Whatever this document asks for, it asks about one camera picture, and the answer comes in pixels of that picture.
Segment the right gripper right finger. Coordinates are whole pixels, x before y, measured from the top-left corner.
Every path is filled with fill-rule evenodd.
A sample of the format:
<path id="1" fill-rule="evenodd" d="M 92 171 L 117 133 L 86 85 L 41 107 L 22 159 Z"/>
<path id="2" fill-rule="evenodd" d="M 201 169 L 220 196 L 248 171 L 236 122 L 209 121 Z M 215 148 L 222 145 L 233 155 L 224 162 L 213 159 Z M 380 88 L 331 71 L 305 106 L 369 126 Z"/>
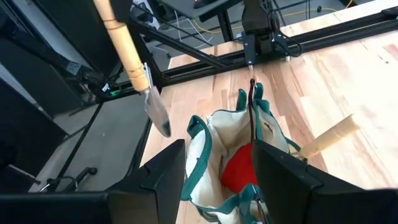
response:
<path id="1" fill-rule="evenodd" d="M 255 140 L 252 163 L 274 223 L 367 223 L 364 190 Z"/>

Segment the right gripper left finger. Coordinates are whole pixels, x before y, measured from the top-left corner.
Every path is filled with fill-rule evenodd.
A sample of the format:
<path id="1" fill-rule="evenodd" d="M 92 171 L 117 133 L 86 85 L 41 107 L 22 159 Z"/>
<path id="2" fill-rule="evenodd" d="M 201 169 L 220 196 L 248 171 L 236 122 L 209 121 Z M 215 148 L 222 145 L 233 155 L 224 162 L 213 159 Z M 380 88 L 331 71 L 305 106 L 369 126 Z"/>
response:
<path id="1" fill-rule="evenodd" d="M 112 185 L 113 223 L 175 223 L 185 175 L 185 141 L 178 139 Z"/>

